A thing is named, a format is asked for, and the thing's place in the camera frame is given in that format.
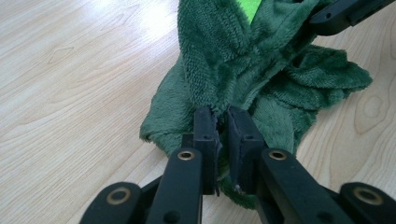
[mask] lime green patch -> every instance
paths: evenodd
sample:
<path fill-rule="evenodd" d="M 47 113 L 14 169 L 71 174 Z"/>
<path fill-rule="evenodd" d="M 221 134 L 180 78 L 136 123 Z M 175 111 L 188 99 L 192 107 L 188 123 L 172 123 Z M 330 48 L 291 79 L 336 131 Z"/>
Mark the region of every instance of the lime green patch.
<path fill-rule="evenodd" d="M 248 22 L 253 21 L 253 17 L 259 8 L 259 4 L 262 0 L 237 0 L 241 4 L 241 8 L 247 14 Z"/>

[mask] black plastic part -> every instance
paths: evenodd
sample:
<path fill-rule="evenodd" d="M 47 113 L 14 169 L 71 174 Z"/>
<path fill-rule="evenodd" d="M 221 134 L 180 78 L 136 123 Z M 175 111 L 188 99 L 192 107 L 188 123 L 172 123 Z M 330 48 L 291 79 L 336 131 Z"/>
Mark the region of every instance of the black plastic part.
<path fill-rule="evenodd" d="M 396 223 L 396 202 L 385 192 L 363 183 L 347 183 L 340 204 L 356 223 Z"/>
<path fill-rule="evenodd" d="M 311 17 L 318 35 L 336 35 L 375 14 L 395 0 L 338 0 Z"/>
<path fill-rule="evenodd" d="M 235 106 L 228 109 L 230 177 L 241 194 L 256 193 L 259 172 L 257 161 L 267 147 L 249 113 Z"/>
<path fill-rule="evenodd" d="M 285 223 L 353 223 L 288 151 L 265 149 L 260 170 L 266 189 L 258 195 L 274 198 Z"/>
<path fill-rule="evenodd" d="M 142 190 L 136 184 L 110 185 L 96 196 L 80 223 L 141 223 L 145 215 L 142 198 Z"/>
<path fill-rule="evenodd" d="M 193 148 L 172 153 L 146 223 L 201 223 L 202 154 Z"/>
<path fill-rule="evenodd" d="M 203 194 L 205 195 L 214 194 L 215 190 L 219 195 L 217 177 L 220 146 L 216 125 L 217 119 L 208 106 L 195 111 L 193 147 L 203 156 Z"/>

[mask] wooden floor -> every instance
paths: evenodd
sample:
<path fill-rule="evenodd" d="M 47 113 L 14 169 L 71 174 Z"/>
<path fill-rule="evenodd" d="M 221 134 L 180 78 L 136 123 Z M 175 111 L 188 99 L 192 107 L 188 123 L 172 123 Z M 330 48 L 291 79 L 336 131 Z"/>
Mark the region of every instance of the wooden floor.
<path fill-rule="evenodd" d="M 96 194 L 146 185 L 167 159 L 138 138 L 177 60 L 177 1 L 0 3 L 0 223 L 78 223 Z M 396 4 L 316 43 L 345 49 L 373 85 L 323 111 L 298 159 L 324 186 L 396 197 Z M 259 223 L 220 196 L 204 223 Z"/>

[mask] wood grain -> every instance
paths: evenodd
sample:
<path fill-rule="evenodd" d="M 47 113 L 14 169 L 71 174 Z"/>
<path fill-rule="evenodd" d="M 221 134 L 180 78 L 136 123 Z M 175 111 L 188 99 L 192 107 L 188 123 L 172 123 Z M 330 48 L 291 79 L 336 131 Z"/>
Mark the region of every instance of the wood grain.
<path fill-rule="evenodd" d="M 138 138 L 177 60 L 177 1 L 2 1 L 0 223 L 78 223 L 118 181 L 145 185 L 167 159 Z M 396 197 L 396 4 L 316 44 L 375 79 L 318 115 L 298 159 L 320 184 L 362 181 Z M 204 223 L 259 223 L 224 196 Z"/>

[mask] crumpled towel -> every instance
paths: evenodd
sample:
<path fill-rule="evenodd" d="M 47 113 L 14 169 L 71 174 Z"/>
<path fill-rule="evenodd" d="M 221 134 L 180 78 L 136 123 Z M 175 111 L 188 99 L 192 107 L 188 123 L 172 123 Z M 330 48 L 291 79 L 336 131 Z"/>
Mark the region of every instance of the crumpled towel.
<path fill-rule="evenodd" d="M 209 105 L 221 124 L 235 105 L 249 112 L 269 147 L 295 153 L 320 109 L 372 81 L 344 51 L 310 44 L 316 36 L 306 21 L 330 2 L 263 0 L 250 23 L 236 0 L 180 0 L 180 56 L 152 99 L 140 137 L 169 155 L 192 132 L 195 109 Z M 254 208 L 252 195 L 233 190 L 227 150 L 220 152 L 220 189 Z"/>

